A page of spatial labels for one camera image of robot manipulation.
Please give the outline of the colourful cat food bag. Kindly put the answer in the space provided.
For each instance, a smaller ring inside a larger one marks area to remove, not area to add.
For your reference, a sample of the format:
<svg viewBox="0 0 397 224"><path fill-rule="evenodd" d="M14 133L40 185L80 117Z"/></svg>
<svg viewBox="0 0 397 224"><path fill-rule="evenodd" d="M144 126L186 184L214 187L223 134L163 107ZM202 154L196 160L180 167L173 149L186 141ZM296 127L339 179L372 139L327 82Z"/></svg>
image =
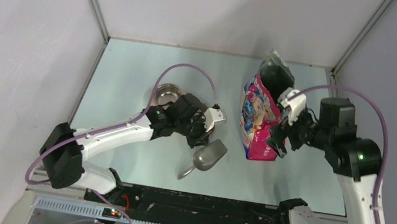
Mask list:
<svg viewBox="0 0 397 224"><path fill-rule="evenodd" d="M270 138L270 128L282 119L277 106L279 96L294 85L295 78L288 64L275 49L267 53L258 71L245 83L239 126L248 160L276 160L277 153L266 140Z"/></svg>

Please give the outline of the metal food scoop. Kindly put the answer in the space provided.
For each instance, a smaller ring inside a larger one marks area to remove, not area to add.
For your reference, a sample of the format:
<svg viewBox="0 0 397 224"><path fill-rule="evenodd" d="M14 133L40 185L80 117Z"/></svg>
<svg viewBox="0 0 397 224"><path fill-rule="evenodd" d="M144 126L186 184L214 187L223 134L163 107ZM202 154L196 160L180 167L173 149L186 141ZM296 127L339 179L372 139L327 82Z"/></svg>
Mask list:
<svg viewBox="0 0 397 224"><path fill-rule="evenodd" d="M181 171L177 179L181 180L185 178L196 169L202 172L210 170L227 152L227 147L220 139L214 140L193 153L192 165Z"/></svg>

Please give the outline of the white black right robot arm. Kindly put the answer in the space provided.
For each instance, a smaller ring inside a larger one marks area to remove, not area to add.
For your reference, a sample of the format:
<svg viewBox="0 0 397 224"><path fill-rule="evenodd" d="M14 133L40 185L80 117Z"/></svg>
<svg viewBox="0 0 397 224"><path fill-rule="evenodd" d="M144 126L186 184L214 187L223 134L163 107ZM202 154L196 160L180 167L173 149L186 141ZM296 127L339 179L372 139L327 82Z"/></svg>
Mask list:
<svg viewBox="0 0 397 224"><path fill-rule="evenodd" d="M381 197L385 153L374 141L357 136L354 104L325 98L319 119L314 120L306 96L298 90L286 89L277 101L282 120L270 128L268 146L279 157L287 153L285 141L293 150L307 145L323 151L341 187L347 223L385 224ZM277 224L327 224L300 198L280 202L276 216Z"/></svg>

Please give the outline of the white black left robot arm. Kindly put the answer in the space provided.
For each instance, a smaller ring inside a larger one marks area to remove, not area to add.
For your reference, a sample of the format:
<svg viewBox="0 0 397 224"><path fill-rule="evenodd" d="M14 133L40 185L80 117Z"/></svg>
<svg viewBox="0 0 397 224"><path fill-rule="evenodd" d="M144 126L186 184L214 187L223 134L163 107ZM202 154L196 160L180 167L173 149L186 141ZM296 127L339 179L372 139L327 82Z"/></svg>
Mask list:
<svg viewBox="0 0 397 224"><path fill-rule="evenodd" d="M152 141L177 133L186 137L189 147L206 146L214 128L226 122L219 105L206 107L196 96L186 93L175 101L151 104L132 121L103 129L72 129L70 124L55 126L40 152L40 161L54 189L69 186L89 188L100 193L106 203L122 197L117 172L93 165L89 159L123 145Z"/></svg>

